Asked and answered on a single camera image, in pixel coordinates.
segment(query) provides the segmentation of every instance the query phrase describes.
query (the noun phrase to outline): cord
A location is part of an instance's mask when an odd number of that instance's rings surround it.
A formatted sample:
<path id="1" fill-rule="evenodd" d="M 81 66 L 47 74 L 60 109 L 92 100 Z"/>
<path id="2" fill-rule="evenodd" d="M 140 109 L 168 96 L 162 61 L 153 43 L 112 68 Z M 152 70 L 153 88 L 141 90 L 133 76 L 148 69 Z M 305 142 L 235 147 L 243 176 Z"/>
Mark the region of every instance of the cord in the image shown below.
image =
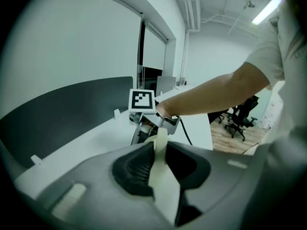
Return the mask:
<path id="1" fill-rule="evenodd" d="M 181 122 L 181 125 L 182 125 L 182 128 L 183 128 L 183 131 L 184 131 L 184 133 L 186 134 L 186 137 L 187 137 L 187 139 L 188 139 L 188 141 L 189 141 L 190 145 L 192 145 L 192 146 L 193 146 L 193 144 L 192 144 L 192 142 L 191 142 L 191 140 L 190 140 L 190 138 L 189 138 L 189 136 L 188 136 L 188 134 L 187 134 L 186 128 L 184 127 L 184 124 L 183 124 L 183 122 L 182 122 L 182 119 L 180 119 L 180 122 Z"/>

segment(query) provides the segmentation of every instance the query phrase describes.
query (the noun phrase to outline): ceiling light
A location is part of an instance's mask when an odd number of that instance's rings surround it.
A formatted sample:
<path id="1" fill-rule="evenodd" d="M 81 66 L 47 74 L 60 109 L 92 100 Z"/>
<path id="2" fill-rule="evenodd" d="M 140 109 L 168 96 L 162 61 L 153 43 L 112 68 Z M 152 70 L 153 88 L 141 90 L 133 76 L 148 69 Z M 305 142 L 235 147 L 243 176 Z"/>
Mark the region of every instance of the ceiling light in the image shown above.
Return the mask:
<path id="1" fill-rule="evenodd" d="M 256 18 L 252 21 L 253 24 L 258 25 L 261 21 L 263 21 L 270 13 L 272 13 L 282 0 L 271 0 L 267 6 L 256 16 Z"/>

